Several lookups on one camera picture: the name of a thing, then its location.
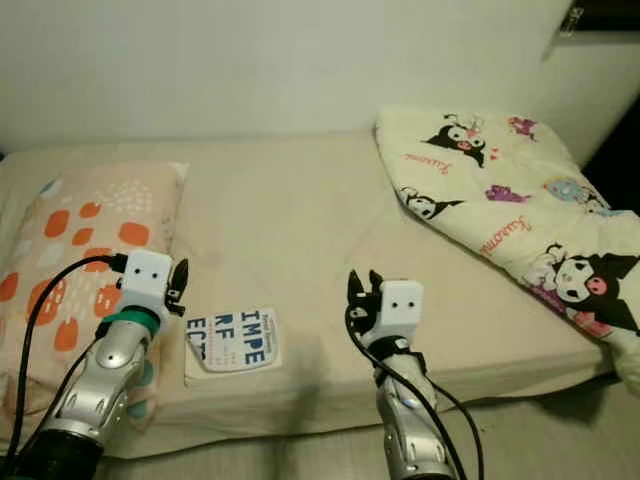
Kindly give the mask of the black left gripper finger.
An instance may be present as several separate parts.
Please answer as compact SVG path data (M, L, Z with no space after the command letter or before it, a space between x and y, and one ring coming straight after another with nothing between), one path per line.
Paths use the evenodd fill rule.
M180 301L189 283L189 260L182 259L174 266L168 282L168 310L177 316L186 315L186 306Z

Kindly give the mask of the white book with blue letters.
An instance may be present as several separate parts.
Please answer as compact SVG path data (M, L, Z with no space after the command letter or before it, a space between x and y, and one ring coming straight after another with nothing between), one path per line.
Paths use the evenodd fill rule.
M182 326L187 343L187 387L283 364L278 314L273 307L192 317Z

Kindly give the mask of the bed with beige sheet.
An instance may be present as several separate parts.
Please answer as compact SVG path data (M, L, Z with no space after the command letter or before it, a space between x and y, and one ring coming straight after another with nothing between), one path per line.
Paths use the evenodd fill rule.
M191 349L173 323L154 420L116 431L110 457L378 424L371 366L344 329L352 270L424 284L412 346L461 401L540 396L612 369L602 344L408 215L369 132L12 154L0 166L3 251L18 251L20 219L50 180L132 161L189 166L172 243L189 260L188 319L274 308L282 352L270 367L187 383Z

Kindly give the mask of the pink pillow with orange patches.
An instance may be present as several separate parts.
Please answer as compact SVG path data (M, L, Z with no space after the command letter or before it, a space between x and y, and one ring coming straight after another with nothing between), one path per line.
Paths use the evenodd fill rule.
M86 257L146 248L170 253L188 175L180 163L118 163L69 170L52 178L17 219L17 237L1 251L1 417L17 416L20 351L29 312L65 266ZM65 371L114 314L119 274L102 262L61 282L38 311L27 372L27 439L50 406Z

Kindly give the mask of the cream quilt with cartoon print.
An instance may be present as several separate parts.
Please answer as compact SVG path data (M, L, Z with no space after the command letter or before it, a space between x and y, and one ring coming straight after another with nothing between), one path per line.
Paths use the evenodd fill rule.
M640 397L640 215L612 207L549 125L387 108L374 134L404 209L605 344Z

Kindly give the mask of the small metal wall bracket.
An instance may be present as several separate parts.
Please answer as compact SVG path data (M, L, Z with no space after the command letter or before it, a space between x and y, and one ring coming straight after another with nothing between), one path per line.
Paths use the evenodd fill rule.
M564 13L564 18L561 24L559 24L558 36L561 38L572 38L577 31L577 27L579 27L580 19L584 13L584 6L571 6L571 8Z

